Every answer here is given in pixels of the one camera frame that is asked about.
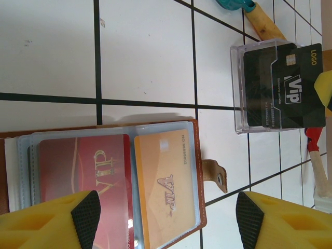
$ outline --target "red object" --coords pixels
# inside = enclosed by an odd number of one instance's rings
[[[98,192],[101,215],[93,248],[134,248],[128,135],[44,140],[39,164],[42,201]]]
[[[320,139],[323,128],[307,128],[305,130],[305,134],[308,137],[308,151],[319,151],[319,147],[317,145],[318,140]]]

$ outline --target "card holder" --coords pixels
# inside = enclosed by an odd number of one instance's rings
[[[128,226],[133,227],[134,230],[134,239],[135,239],[135,248],[136,249],[144,249],[144,248],[167,248],[171,245],[175,244],[179,240],[185,238],[186,236],[198,231],[199,229],[203,228],[206,225],[206,214],[205,214],[205,201],[204,201],[204,193],[203,193],[203,181],[214,181],[217,183],[219,188],[223,192],[227,192],[227,181],[226,181],[226,171],[224,168],[220,167],[215,161],[213,160],[204,160],[202,163],[201,155],[200,155],[200,144],[199,144],[199,135],[198,135],[198,123],[196,120],[186,120],[180,122],[167,122],[167,123],[150,123],[150,124],[139,124],[137,126],[131,126],[130,124],[122,124],[121,127],[95,127],[97,129],[92,129],[89,127],[88,129],[80,130],[71,130],[69,131],[51,131],[51,132],[37,132],[33,133],[32,135],[22,137],[20,141],[20,148],[21,148],[21,155],[22,158],[27,158],[29,154],[23,153],[27,147],[30,148],[30,182],[32,184],[31,187],[31,204],[38,204],[42,201],[46,201],[47,199],[43,197],[45,193],[42,193],[40,189],[40,185],[43,184],[43,176],[40,175],[40,162],[42,158],[40,157],[40,150],[44,146],[45,148],[45,141],[47,140],[63,140],[63,139],[70,139],[70,138],[84,138],[84,137],[94,137],[94,136],[108,136],[108,135],[117,135],[117,134],[127,134],[128,135],[128,148],[130,148],[129,158],[131,163],[131,179],[130,184],[132,187],[132,212],[133,212],[133,222],[131,224],[127,224]],[[143,165],[143,161],[137,160],[137,148],[135,145],[135,139],[141,140],[144,136],[149,136],[149,134],[166,134],[167,132],[176,131],[179,132],[181,130],[185,130],[188,134],[188,141],[186,143],[186,147],[189,147],[190,157],[190,170],[189,173],[187,172],[185,177],[190,179],[191,181],[191,189],[192,189],[192,210],[194,215],[191,216],[191,223],[182,231],[175,232],[169,239],[164,240],[162,243],[154,245],[151,244],[150,247],[145,239],[144,231],[144,224],[142,223],[142,216],[141,213],[144,212],[141,207],[142,200],[140,200],[140,193],[139,193],[139,177],[140,174],[137,173],[137,169],[139,168],[139,164]],[[25,169],[22,172],[29,171],[29,164],[26,162],[20,162],[20,167]],[[161,188],[166,189],[161,184],[157,183],[158,186]]]

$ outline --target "black grout line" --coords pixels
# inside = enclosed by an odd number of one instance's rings
[[[245,34],[245,28],[244,28],[244,10],[242,9],[242,29],[243,33]],[[245,35],[243,34],[243,44],[245,44]]]
[[[303,160],[302,158],[302,140],[301,140],[301,129],[299,129],[299,135],[300,135],[300,156],[301,156],[301,162]],[[301,188],[302,188],[302,205],[305,204],[305,199],[303,196],[303,171],[302,171],[302,166],[301,166]]]
[[[201,249],[203,249],[203,229],[199,230],[199,240],[200,240]]]
[[[294,11],[295,11],[295,13],[297,13],[303,20],[305,20],[305,22],[307,23],[307,24],[309,24],[310,25],[310,27],[312,27],[314,30],[316,30],[317,31],[317,33],[319,33],[320,35],[322,35],[314,26],[312,26],[311,25],[311,21],[310,22],[308,22],[296,9],[295,9],[295,7],[293,7],[292,5],[290,5],[290,3],[289,2],[287,2],[286,0],[284,0],[284,2],[285,3],[287,3],[287,5],[291,8],[291,9],[293,9]]]
[[[172,107],[172,108],[192,108],[192,109],[211,109],[211,110],[240,110],[239,107],[215,106],[215,105],[194,105],[166,102],[149,102],[135,100],[111,100],[94,98],[81,98],[69,96],[36,95],[0,92],[0,101],[24,101],[24,102],[45,102],[45,103],[68,103],[68,104],[94,104],[97,105],[129,105],[129,106],[150,106],[150,107]]]
[[[280,132],[279,134],[279,164],[280,164],[280,172],[281,172],[281,146],[280,146]],[[282,199],[282,175],[280,174],[280,193],[281,193],[281,199]]]
[[[191,9],[191,31],[192,31],[193,90],[194,90],[194,94],[195,94],[195,118],[196,118],[196,120],[198,120],[195,12],[194,12],[193,8]]]
[[[273,5],[273,22],[275,23],[274,0],[272,1],[272,5]]]
[[[248,141],[248,170],[249,170],[249,191],[251,191],[251,163],[250,163],[250,137],[249,133],[247,134],[247,141]]]
[[[311,0],[309,0],[309,18],[310,18],[310,25],[311,25]],[[310,27],[310,43],[312,44],[312,29]]]
[[[292,169],[294,169],[294,168],[296,168],[296,167],[299,167],[300,165],[303,165],[303,164],[305,164],[305,163],[307,163],[307,162],[310,162],[310,161],[311,161],[311,160],[309,159],[309,160],[307,160],[307,161],[304,161],[304,162],[302,162],[302,163],[299,163],[299,164],[297,164],[297,165],[294,165],[294,166],[292,166],[292,167],[290,167],[290,168],[288,168],[288,169],[282,170],[282,171],[280,171],[280,172],[278,172],[278,173],[275,173],[275,174],[272,174],[272,175],[270,175],[270,176],[268,176],[268,177],[265,177],[265,178],[263,178],[263,179],[261,179],[261,180],[259,180],[259,181],[256,181],[256,182],[254,182],[254,183],[252,183],[252,184],[246,185],[246,186],[244,186],[244,187],[242,187],[242,188],[239,188],[239,189],[234,190],[234,191],[232,191],[232,192],[230,192],[230,193],[227,193],[227,194],[225,194],[225,195],[223,195],[223,196],[220,196],[220,197],[218,197],[218,198],[216,198],[216,199],[213,199],[213,200],[211,200],[211,201],[208,201],[208,202],[205,203],[205,206],[210,206],[210,205],[212,205],[212,204],[214,204],[214,203],[216,203],[216,202],[219,202],[219,201],[224,200],[224,199],[226,199],[226,198],[228,198],[228,197],[230,197],[230,196],[233,196],[233,195],[235,195],[235,194],[237,194],[237,193],[239,193],[239,192],[241,192],[241,191],[244,191],[244,190],[247,189],[247,188],[250,188],[250,187],[256,186],[257,184],[260,184],[260,183],[262,183],[262,182],[265,182],[265,181],[267,181],[267,180],[269,180],[269,179],[271,179],[271,178],[273,178],[273,177],[275,177],[275,176],[278,176],[278,175],[280,175],[280,174],[283,174],[283,173],[285,173],[285,172],[287,172],[287,171],[289,171],[289,170],[292,170]]]
[[[292,9],[294,10],[295,42],[297,42],[297,34],[296,34],[296,10],[295,10],[295,8],[292,8]]]
[[[102,111],[102,75],[101,75],[101,52],[100,52],[100,14],[99,0],[93,0],[94,12],[94,60],[95,60],[95,97],[97,125],[103,124]]]
[[[96,99],[94,98],[7,93],[7,92],[0,92],[0,100],[46,102],[46,103],[96,104]]]

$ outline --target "vip card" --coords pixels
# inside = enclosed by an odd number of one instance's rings
[[[134,248],[127,135],[43,140],[39,164],[42,201],[82,190],[98,192],[101,214],[93,249]]]
[[[325,108],[314,89],[322,71],[321,44],[278,51],[272,65],[274,107],[281,117],[277,128],[325,126]]]
[[[145,248],[159,248],[197,221],[187,130],[141,135],[135,154]]]

